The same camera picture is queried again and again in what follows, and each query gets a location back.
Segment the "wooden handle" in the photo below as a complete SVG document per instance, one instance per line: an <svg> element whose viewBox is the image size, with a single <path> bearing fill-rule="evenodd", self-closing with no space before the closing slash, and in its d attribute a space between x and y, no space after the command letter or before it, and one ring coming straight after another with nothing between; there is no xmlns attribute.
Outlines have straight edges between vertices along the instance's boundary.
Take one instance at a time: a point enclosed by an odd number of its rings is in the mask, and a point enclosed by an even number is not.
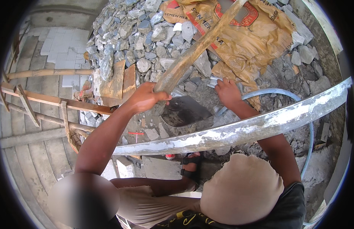
<svg viewBox="0 0 354 229"><path fill-rule="evenodd" d="M239 9L247 0L236 0L230 8L223 14L221 19L207 33L193 44L186 52L177 58L168 70L163 74L161 79L154 86L154 92L165 91L171 94L178 80L183 76L187 69L195 62L201 53L216 40L221 31L236 16Z"/></svg>

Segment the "concrete wall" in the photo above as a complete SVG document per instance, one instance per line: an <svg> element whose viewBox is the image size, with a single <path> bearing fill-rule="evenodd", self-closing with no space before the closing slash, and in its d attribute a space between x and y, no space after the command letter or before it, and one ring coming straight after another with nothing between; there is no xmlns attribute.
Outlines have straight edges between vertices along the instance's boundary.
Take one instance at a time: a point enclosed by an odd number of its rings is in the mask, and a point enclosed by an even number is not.
<svg viewBox="0 0 354 229"><path fill-rule="evenodd" d="M67 26L92 30L107 0L40 0L30 12L31 26Z"/></svg>

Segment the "tiled floor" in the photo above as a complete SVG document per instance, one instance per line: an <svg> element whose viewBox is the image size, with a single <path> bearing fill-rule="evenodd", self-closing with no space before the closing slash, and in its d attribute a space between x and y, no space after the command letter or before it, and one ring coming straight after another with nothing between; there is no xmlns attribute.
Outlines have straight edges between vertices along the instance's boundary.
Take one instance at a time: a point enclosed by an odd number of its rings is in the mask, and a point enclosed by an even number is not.
<svg viewBox="0 0 354 229"><path fill-rule="evenodd" d="M39 27L30 29L28 36L38 36L43 41L41 55L47 62L55 63L56 69L86 69L83 53L88 41L88 30L67 27ZM62 87L79 90L83 85L79 75L63 76Z"/></svg>

